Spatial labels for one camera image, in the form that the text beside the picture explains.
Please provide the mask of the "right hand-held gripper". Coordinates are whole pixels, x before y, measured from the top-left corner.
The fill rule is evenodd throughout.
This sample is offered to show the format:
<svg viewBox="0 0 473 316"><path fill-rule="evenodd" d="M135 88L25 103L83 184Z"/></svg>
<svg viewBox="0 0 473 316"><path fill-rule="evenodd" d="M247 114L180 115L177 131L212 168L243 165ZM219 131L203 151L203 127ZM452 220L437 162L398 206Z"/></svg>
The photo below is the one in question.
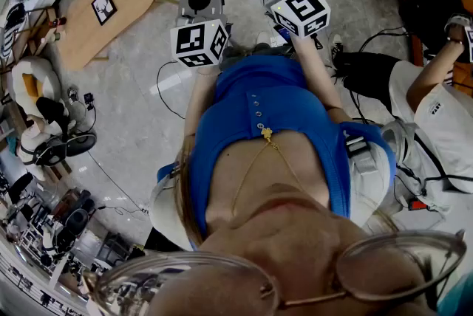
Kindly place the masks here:
<svg viewBox="0 0 473 316"><path fill-rule="evenodd" d="M261 0L267 4L270 0ZM269 11L274 21L299 38L312 36L330 22L326 0L273 0Z"/></svg>

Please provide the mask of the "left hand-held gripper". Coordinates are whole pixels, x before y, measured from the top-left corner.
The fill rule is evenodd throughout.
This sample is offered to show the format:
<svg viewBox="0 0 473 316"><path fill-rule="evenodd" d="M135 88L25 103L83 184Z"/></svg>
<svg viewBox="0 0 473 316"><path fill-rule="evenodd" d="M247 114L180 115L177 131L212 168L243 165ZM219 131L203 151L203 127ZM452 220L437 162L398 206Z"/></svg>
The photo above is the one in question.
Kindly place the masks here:
<svg viewBox="0 0 473 316"><path fill-rule="evenodd" d="M171 55L187 67L219 65L228 45L224 0L180 0Z"/></svg>

